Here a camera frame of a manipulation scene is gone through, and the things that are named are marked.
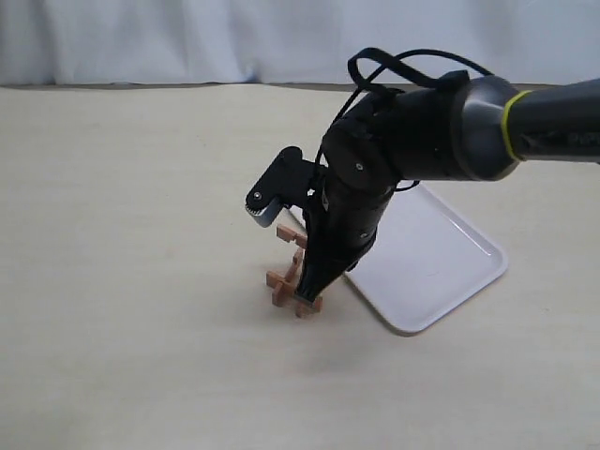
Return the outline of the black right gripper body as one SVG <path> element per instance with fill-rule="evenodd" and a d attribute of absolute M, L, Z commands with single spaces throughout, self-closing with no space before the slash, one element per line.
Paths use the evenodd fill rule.
<path fill-rule="evenodd" d="M 327 174 L 309 203 L 304 274 L 337 277 L 353 270 L 375 242 L 383 212 L 394 195 L 390 186 L 361 190 Z"/>

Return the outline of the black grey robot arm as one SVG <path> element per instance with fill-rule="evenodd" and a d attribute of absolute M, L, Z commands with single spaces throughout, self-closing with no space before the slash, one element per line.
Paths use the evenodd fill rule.
<path fill-rule="evenodd" d="M 404 181 L 497 181 L 526 160 L 599 159 L 599 83 L 520 91 L 497 76 L 369 94 L 324 134 L 295 297 L 312 304 L 373 246 Z"/>

